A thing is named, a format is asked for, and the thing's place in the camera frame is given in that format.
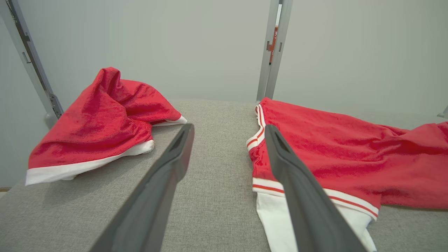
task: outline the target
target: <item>red fabric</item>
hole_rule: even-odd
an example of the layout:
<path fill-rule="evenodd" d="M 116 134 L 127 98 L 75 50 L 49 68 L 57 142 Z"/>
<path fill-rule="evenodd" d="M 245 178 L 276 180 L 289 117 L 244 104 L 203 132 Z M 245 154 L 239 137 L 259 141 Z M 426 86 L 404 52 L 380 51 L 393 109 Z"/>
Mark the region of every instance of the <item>red fabric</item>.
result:
<path fill-rule="evenodd" d="M 101 69 L 31 152 L 29 169 L 103 159 L 152 139 L 151 124 L 181 114 L 155 88 Z"/>
<path fill-rule="evenodd" d="M 371 203 L 448 209 L 448 122 L 413 130 L 264 98 L 275 125 L 323 188 Z M 253 177 L 275 180 L 264 140 L 250 149 Z"/>

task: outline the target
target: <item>white hem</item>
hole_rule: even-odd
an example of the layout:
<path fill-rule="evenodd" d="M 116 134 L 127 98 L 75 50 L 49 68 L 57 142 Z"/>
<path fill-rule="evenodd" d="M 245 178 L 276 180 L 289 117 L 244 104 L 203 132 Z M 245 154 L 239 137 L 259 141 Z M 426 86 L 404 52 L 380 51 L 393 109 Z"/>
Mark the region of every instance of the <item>white hem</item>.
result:
<path fill-rule="evenodd" d="M 255 113 L 257 114 L 257 122 L 258 125 L 260 125 L 260 129 L 257 134 L 246 141 L 247 149 L 249 151 L 253 147 L 258 146 L 264 140 L 264 127 L 266 126 L 266 122 L 264 121 L 263 108 L 260 104 L 255 107 Z"/>
<path fill-rule="evenodd" d="M 367 226 L 371 222 L 370 216 L 338 204 L 335 206 L 366 250 L 377 251 L 367 231 Z M 257 193 L 257 213 L 272 252 L 298 251 L 288 203 L 284 197 Z"/>
<path fill-rule="evenodd" d="M 170 126 L 170 125 L 186 124 L 186 123 L 187 123 L 187 119 L 185 119 L 185 117 L 181 116 L 181 118 L 179 118 L 179 119 L 177 119 L 175 121 L 166 120 L 166 122 L 161 122 L 161 123 L 154 124 L 153 127 Z"/>
<path fill-rule="evenodd" d="M 69 165 L 56 165 L 47 167 L 31 168 L 26 171 L 25 186 L 53 182 L 58 180 L 71 180 L 76 175 L 99 168 L 107 163 L 119 159 L 122 156 L 136 156 L 142 153 L 150 152 L 154 149 L 154 140 L 136 144 L 116 156 L 110 156 L 103 159 L 92 160 L 82 163 Z"/>
<path fill-rule="evenodd" d="M 379 209 L 369 202 L 341 191 L 326 188 L 323 190 L 334 204 L 357 210 L 377 220 Z M 283 185 L 280 182 L 263 178 L 252 178 L 252 191 L 284 197 Z"/>

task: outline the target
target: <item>red stripe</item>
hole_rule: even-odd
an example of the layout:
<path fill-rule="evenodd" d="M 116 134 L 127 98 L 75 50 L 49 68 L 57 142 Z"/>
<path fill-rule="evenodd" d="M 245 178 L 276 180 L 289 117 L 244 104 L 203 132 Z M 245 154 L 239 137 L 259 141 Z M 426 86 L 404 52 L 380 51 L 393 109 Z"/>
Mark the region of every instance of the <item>red stripe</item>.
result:
<path fill-rule="evenodd" d="M 260 185 L 252 185 L 252 187 L 256 187 L 256 188 L 261 188 L 261 189 L 266 189 L 266 190 L 271 190 L 271 191 L 277 191 L 277 192 L 284 193 L 283 190 L 281 190 L 281 189 L 277 189 L 277 188 L 274 188 L 274 187 L 265 187 L 265 186 L 260 186 Z"/>
<path fill-rule="evenodd" d="M 247 147 L 249 147 L 249 145 L 250 145 L 251 143 L 253 143 L 253 142 L 257 141 L 257 140 L 258 140 L 258 139 L 254 139 L 254 140 L 250 141 L 250 142 L 247 144 Z"/>
<path fill-rule="evenodd" d="M 263 129 L 261 130 L 261 133 L 257 136 L 257 138 L 260 138 L 260 136 L 261 136 L 261 134 L 263 134 L 263 132 L 264 132 L 264 127 L 263 127 Z"/>
<path fill-rule="evenodd" d="M 354 206 L 357 206 L 357 207 L 362 208 L 362 209 L 364 209 L 364 210 L 367 210 L 367 211 L 369 211 L 370 213 L 372 213 L 375 217 L 378 218 L 378 214 L 376 214 L 375 212 L 373 212 L 372 210 L 368 209 L 367 207 L 365 207 L 365 206 L 363 206 L 363 205 L 356 204 L 356 203 L 351 202 L 351 201 L 348 201 L 348 200 L 343 200 L 343 199 L 341 199 L 341 198 L 334 197 L 334 196 L 329 196 L 329 198 L 332 199 L 332 200 L 339 200 L 339 201 L 342 201 L 342 202 L 344 202 L 344 203 L 347 203 L 347 204 L 350 204 L 350 205 L 354 205 Z"/>
<path fill-rule="evenodd" d="M 277 189 L 277 188 L 274 188 L 274 187 L 265 187 L 265 186 L 260 186 L 260 185 L 252 185 L 252 187 L 255 187 L 255 188 L 261 188 L 261 189 L 266 189 L 266 190 L 271 190 L 271 191 L 277 191 L 277 192 L 284 193 L 283 190 L 281 190 L 281 189 Z M 364 210 L 366 210 L 366 211 L 369 211 L 369 212 L 372 213 L 375 217 L 378 218 L 378 214 L 376 214 L 375 212 L 373 212 L 372 210 L 368 209 L 367 207 L 365 207 L 365 206 L 363 206 L 363 205 L 356 204 L 356 203 L 354 203 L 354 202 L 351 202 L 351 201 L 348 201 L 348 200 L 344 200 L 344 199 L 341 199 L 341 198 L 338 198 L 338 197 L 334 197 L 334 196 L 329 196 L 329 198 L 332 199 L 332 200 L 338 200 L 338 201 L 341 201 L 341 202 L 344 202 L 344 203 L 347 203 L 347 204 L 350 204 L 350 205 L 353 205 L 353 206 L 357 206 L 357 207 L 359 207 L 359 208 L 362 208 L 362 209 L 364 209 Z"/>

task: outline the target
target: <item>gray fabric surface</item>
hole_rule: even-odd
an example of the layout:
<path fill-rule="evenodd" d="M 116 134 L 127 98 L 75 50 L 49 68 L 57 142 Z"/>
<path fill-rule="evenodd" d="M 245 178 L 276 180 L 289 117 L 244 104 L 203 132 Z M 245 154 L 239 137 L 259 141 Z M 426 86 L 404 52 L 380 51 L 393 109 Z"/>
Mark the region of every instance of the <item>gray fabric surface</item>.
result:
<path fill-rule="evenodd" d="M 162 251 L 269 251 L 251 191 L 245 142 L 258 130 L 254 104 L 173 100 L 196 136 L 174 195 Z M 374 123 L 415 128 L 439 117 L 329 108 Z M 13 187 L 0 199 L 0 251 L 85 252 L 180 126 L 153 130 L 155 150 L 59 181 Z M 383 206 L 369 227 L 380 252 L 448 251 L 448 212 Z"/>

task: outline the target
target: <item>gray upholstered table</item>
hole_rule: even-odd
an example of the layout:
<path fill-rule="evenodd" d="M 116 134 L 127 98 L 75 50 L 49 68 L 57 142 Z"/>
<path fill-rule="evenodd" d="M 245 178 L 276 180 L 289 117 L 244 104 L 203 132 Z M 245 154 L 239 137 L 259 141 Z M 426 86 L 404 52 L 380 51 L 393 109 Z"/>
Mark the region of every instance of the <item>gray upholstered table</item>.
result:
<path fill-rule="evenodd" d="M 187 174 L 174 195 L 162 251 L 269 251 L 255 209 L 245 145 L 258 130 L 255 103 L 172 104 L 195 124 L 196 136 Z M 355 108 L 326 110 L 407 129 L 443 121 Z M 0 251 L 89 251 L 180 127 L 155 128 L 156 147 L 149 154 L 123 157 L 72 181 L 14 186 L 0 199 Z M 369 232 L 380 252 L 446 252 L 448 212 L 383 206 Z"/>

